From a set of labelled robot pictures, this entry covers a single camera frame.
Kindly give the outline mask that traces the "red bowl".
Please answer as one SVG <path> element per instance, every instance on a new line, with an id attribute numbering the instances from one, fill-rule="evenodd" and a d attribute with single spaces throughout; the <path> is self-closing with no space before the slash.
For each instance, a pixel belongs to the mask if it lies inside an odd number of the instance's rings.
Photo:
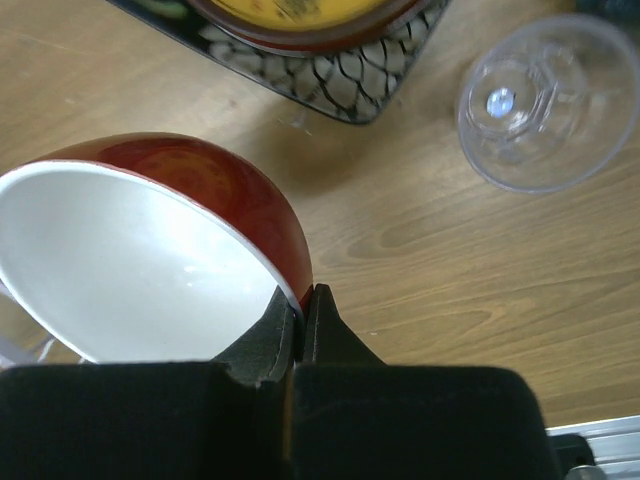
<path id="1" fill-rule="evenodd" d="M 1 177 L 1 285 L 88 361 L 211 359 L 275 295 L 304 320 L 312 284 L 285 196 L 210 142 L 110 136 Z"/>

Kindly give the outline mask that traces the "amber glass plate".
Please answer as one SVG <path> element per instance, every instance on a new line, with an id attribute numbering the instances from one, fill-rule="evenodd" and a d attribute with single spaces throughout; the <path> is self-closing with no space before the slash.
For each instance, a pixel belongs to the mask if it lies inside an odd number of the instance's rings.
<path id="1" fill-rule="evenodd" d="M 251 33 L 375 25 L 396 18 L 417 4 L 416 1 L 377 0 L 211 0 L 190 3 L 216 24 Z"/>

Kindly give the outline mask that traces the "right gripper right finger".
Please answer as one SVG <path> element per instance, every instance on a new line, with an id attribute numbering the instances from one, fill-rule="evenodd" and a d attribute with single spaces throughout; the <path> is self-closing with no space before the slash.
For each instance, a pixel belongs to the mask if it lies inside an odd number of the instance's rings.
<path id="1" fill-rule="evenodd" d="M 342 321 L 330 288 L 309 302 L 292 379 L 296 479 L 557 479 L 537 399 L 516 372 L 393 366 Z"/>

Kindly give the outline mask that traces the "clear glass cup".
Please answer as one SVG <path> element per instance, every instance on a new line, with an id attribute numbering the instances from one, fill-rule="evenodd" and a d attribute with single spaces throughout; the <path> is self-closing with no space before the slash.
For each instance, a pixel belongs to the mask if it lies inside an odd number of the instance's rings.
<path id="1" fill-rule="evenodd" d="M 471 167 L 513 192 L 551 193 L 601 170 L 639 119 L 639 54 L 618 27 L 585 14 L 544 18 L 467 70 L 456 103 Z"/>

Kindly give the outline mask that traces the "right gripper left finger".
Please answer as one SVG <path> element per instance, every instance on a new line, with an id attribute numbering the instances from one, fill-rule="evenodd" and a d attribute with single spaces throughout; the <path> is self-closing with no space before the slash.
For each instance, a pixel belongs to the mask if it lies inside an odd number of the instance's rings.
<path id="1" fill-rule="evenodd" d="M 278 479 L 295 316 L 276 291 L 208 361 L 30 365 L 1 376 L 5 479 Z"/>

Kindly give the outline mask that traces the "red floral oval plate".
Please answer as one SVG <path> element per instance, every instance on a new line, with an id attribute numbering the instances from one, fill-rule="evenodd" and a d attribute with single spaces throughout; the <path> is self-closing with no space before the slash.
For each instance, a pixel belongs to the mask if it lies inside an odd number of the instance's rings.
<path id="1" fill-rule="evenodd" d="M 233 30 L 227 26 L 214 23 L 235 37 L 251 44 L 277 52 L 295 54 L 331 53 L 354 46 L 361 45 L 369 40 L 375 40 L 404 25 L 420 11 L 432 6 L 432 1 L 416 1 L 418 4 L 402 15 L 388 19 L 375 25 L 351 24 L 342 27 L 334 27 L 327 30 L 303 31 L 303 32 L 244 32 Z"/>

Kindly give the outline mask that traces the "black floral square plate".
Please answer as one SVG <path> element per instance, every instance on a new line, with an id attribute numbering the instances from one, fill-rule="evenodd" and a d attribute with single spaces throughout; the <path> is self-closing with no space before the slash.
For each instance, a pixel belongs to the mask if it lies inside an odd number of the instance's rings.
<path id="1" fill-rule="evenodd" d="M 449 7 L 432 1 L 402 27 L 357 48 L 291 57 L 239 41 L 185 1 L 111 4 L 226 69 L 351 125 L 371 123 L 391 103 Z"/>

